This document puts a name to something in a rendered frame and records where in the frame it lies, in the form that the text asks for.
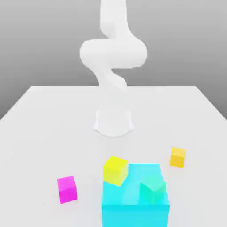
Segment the small yellow cube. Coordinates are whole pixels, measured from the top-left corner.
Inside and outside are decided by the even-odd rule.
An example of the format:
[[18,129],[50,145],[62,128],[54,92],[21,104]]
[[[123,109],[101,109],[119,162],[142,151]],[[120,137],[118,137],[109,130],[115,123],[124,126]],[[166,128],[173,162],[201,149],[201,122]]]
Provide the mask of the small yellow cube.
[[128,161],[111,156],[103,166],[103,180],[120,187],[128,175]]

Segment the small orange cube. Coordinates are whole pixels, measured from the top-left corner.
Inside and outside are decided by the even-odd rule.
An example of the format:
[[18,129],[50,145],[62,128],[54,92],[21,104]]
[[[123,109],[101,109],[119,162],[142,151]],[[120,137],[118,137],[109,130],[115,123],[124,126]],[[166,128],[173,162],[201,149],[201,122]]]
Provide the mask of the small orange cube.
[[174,167],[183,168],[184,161],[185,161],[185,154],[186,154],[185,149],[172,148],[170,165]]

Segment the small turquoise cube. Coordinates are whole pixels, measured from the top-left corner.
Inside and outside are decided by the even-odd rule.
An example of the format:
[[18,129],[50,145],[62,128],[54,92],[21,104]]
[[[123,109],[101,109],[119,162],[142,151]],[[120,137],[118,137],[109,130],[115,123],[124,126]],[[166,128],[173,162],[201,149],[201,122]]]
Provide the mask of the small turquoise cube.
[[166,182],[161,176],[149,175],[139,185],[140,199],[149,204],[159,203],[166,194]]

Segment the small magenta cube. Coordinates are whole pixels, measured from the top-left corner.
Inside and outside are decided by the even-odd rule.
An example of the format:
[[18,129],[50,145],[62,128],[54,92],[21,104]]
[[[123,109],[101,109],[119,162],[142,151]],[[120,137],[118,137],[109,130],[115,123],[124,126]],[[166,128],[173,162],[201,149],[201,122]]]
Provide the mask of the small magenta cube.
[[77,186],[74,176],[57,179],[57,185],[61,204],[78,199]]

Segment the large cyan box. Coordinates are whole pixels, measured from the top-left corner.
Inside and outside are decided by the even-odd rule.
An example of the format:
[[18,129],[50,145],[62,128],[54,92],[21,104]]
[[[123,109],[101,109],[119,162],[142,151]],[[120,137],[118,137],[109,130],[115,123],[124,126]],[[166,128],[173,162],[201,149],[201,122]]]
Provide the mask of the large cyan box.
[[140,183],[149,175],[163,179],[159,164],[129,164],[120,187],[103,181],[102,227],[167,227],[170,201],[165,193],[155,204],[140,194]]

